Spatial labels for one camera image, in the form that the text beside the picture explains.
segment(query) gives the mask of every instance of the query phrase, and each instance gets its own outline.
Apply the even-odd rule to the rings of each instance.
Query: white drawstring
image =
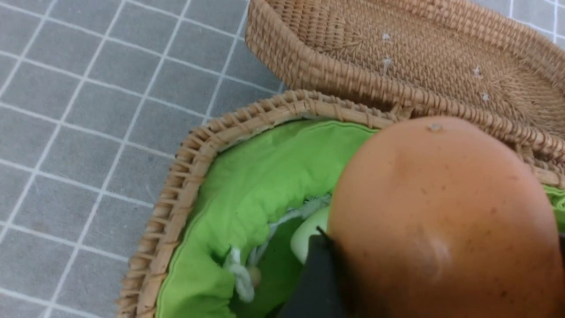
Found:
[[[321,197],[313,197],[307,199],[304,204],[298,209],[288,209],[287,213],[283,215],[278,222],[269,224],[270,230],[267,240],[259,247],[255,247],[253,250],[251,250],[249,257],[247,258],[247,266],[256,267],[257,264],[259,264],[259,261],[267,250],[269,242],[271,241],[273,236],[275,236],[279,225],[284,224],[289,220],[297,217],[301,217],[303,220],[305,220],[319,209],[329,206],[331,200],[332,196],[330,194],[327,194]],[[228,269],[228,271],[236,276],[236,292],[239,294],[240,299],[246,303],[252,302],[253,298],[255,297],[255,289],[253,287],[253,281],[251,279],[249,270],[245,268],[245,266],[241,265],[241,250],[239,248],[232,247],[228,257],[225,260],[224,268]]]
[[[252,302],[255,297],[255,289],[253,288],[249,271],[241,265],[241,250],[232,247],[228,258],[229,259],[226,259],[226,264],[229,264],[228,270],[236,276],[237,294],[239,294],[240,299],[244,302]]]

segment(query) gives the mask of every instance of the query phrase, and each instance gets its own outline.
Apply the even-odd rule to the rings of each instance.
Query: rattan basket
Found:
[[[154,317],[171,256],[190,222],[198,189],[219,153],[285,122],[320,117],[369,128],[385,128],[401,120],[394,113],[319,92],[288,91],[194,129],[177,152],[137,253],[129,261],[130,270],[118,300],[118,317]],[[563,176],[554,171],[535,166],[532,171],[544,184],[565,186]]]
[[[565,52],[465,0],[251,0],[246,43],[291,89],[464,118],[565,171]]]

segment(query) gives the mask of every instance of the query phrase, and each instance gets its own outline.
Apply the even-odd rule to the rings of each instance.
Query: gray tiled floor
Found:
[[[179,142],[282,90],[247,0],[189,2],[0,0],[0,318],[113,316]],[[564,0],[479,2],[565,47]]]

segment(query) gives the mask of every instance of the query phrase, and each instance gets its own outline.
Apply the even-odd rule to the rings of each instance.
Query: woven rattan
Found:
[[[251,51],[292,89],[464,118],[565,169],[565,52],[463,0],[251,0]]]

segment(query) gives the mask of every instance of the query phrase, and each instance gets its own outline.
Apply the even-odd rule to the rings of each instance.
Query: light green object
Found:
[[[157,300],[157,318],[263,318],[293,292],[302,265],[290,249],[300,219],[281,225],[259,263],[255,299],[242,304],[222,268],[231,246],[246,260],[268,237],[268,223],[304,199],[333,192],[349,159],[374,133],[336,121],[287,123],[220,154],[200,188],[194,217],[175,250]],[[546,187],[560,229],[565,192]]]
[[[329,207],[318,210],[307,218],[292,236],[290,249],[294,255],[296,255],[300,263],[306,263],[310,236],[319,234],[316,228],[319,226],[324,231],[328,229],[328,216]]]

